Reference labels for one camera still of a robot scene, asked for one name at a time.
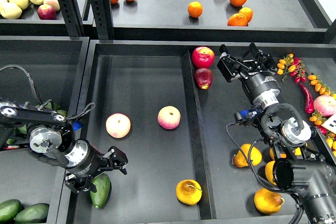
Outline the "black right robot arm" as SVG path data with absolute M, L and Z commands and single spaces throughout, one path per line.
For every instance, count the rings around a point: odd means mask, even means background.
M 296 202 L 292 223 L 306 215 L 309 223 L 335 223 L 335 156 L 317 127 L 309 126 L 299 112 L 277 99 L 278 66 L 272 56 L 254 43 L 242 58 L 220 46 L 218 69 L 228 82 L 240 80 L 251 109 L 235 113 L 237 125 L 252 125 L 273 151 L 273 182 L 257 177 L 275 193 L 287 193 Z

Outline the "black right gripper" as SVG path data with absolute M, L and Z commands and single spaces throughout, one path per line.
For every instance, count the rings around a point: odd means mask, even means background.
M 251 42 L 249 52 L 253 58 L 253 69 L 248 72 L 246 63 L 230 55 L 224 44 L 219 48 L 221 56 L 217 67 L 227 82 L 240 79 L 242 88 L 251 105 L 273 105 L 279 103 L 277 96 L 280 86 L 274 77 L 278 72 L 277 64 L 270 54 L 263 53 Z

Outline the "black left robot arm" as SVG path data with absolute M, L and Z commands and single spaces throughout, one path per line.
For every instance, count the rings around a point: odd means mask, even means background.
M 1 99 L 1 147 L 4 147 L 14 132 L 26 128 L 27 143 L 24 145 L 33 156 L 43 163 L 64 168 L 65 185 L 74 193 L 97 191 L 92 182 L 98 175 L 112 170 L 127 174 L 126 154 L 115 146 L 105 154 L 100 153 L 85 139 L 76 139 L 77 121 L 95 108 L 94 103 L 73 116 L 65 117 L 55 109 L 53 100 L 43 102 L 36 90 L 29 72 L 19 65 L 6 65 L 5 69 L 21 70 L 27 77 L 31 92 L 38 104 L 29 102 L 17 104 L 9 99 Z

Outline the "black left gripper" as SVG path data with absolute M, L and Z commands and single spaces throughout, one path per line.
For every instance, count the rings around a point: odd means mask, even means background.
M 96 185 L 91 181 L 101 171 L 119 170 L 126 175 L 124 167 L 128 163 L 126 154 L 116 146 L 109 148 L 106 154 L 101 154 L 87 140 L 75 140 L 70 144 L 65 158 L 68 160 L 64 175 L 65 185 L 73 192 L 97 192 Z

